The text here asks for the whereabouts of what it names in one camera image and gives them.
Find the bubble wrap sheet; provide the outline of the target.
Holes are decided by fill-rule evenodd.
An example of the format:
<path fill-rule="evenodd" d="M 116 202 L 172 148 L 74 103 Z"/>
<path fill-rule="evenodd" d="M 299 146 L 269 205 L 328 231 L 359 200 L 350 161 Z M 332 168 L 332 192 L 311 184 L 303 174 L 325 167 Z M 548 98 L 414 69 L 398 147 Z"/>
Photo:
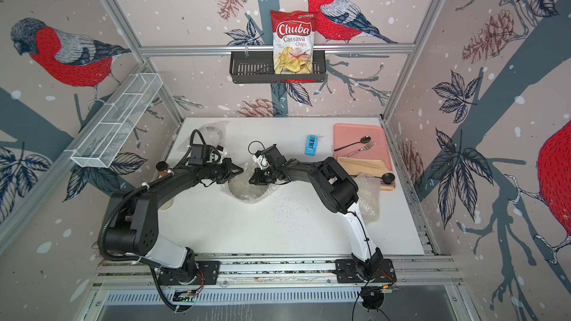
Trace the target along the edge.
<path fill-rule="evenodd" d="M 257 167 L 256 163 L 250 161 L 240 165 L 240 167 L 242 167 L 243 173 L 223 184 L 222 192 L 224 194 L 244 204 L 256 204 L 279 189 L 279 186 L 275 184 L 258 186 L 249 183 Z"/>
<path fill-rule="evenodd" d="M 199 128 L 206 144 L 212 146 L 223 146 L 226 138 L 226 120 L 206 123 Z"/>
<path fill-rule="evenodd" d="M 380 179 L 371 175 L 360 174 L 355 177 L 358 185 L 358 206 L 365 224 L 380 219 Z"/>

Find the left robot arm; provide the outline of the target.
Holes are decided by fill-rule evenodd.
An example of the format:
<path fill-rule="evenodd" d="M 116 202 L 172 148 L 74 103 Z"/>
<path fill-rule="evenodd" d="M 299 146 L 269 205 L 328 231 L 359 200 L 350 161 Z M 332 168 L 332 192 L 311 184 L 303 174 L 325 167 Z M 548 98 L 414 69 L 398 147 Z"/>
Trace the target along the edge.
<path fill-rule="evenodd" d="M 98 235 L 101 256 L 113 262 L 139 262 L 163 271 L 167 282 L 192 283 L 200 270 L 194 252 L 159 232 L 159 210 L 178 194 L 205 180 L 224 184 L 244 173 L 230 158 L 219 163 L 179 163 L 164 177 L 131 191 L 114 193 Z"/>

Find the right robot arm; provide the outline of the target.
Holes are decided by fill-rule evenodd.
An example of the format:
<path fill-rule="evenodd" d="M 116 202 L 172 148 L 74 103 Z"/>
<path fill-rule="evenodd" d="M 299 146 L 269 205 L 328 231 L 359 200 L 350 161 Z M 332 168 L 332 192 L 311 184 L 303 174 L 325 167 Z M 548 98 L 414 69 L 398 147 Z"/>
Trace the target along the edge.
<path fill-rule="evenodd" d="M 358 278 L 372 282 L 381 272 L 384 257 L 372 241 L 358 206 L 358 184 L 333 157 L 318 162 L 287 159 L 274 144 L 254 153 L 258 167 L 249 179 L 257 186 L 302 181 L 312 185 L 330 212 L 342 218 Z"/>

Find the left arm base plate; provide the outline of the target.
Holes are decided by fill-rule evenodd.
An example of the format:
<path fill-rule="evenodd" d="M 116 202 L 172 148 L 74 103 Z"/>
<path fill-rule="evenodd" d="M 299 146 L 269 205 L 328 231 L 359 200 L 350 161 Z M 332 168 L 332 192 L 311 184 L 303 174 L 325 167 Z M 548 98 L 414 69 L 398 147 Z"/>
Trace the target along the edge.
<path fill-rule="evenodd" d="M 189 261 L 184 262 L 180 268 L 163 268 L 159 272 L 159 285 L 186 286 L 186 285 L 215 285 L 217 283 L 220 262 L 217 261 Z"/>

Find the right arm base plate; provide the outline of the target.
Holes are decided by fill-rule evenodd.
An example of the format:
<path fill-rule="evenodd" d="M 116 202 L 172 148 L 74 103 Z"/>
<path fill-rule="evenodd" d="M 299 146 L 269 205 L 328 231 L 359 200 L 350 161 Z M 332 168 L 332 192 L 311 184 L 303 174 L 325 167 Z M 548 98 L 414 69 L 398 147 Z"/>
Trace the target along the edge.
<path fill-rule="evenodd" d="M 393 284 L 397 281 L 393 262 L 383 259 L 380 263 L 361 263 L 353 259 L 337 259 L 332 270 L 340 284 L 383 283 Z"/>

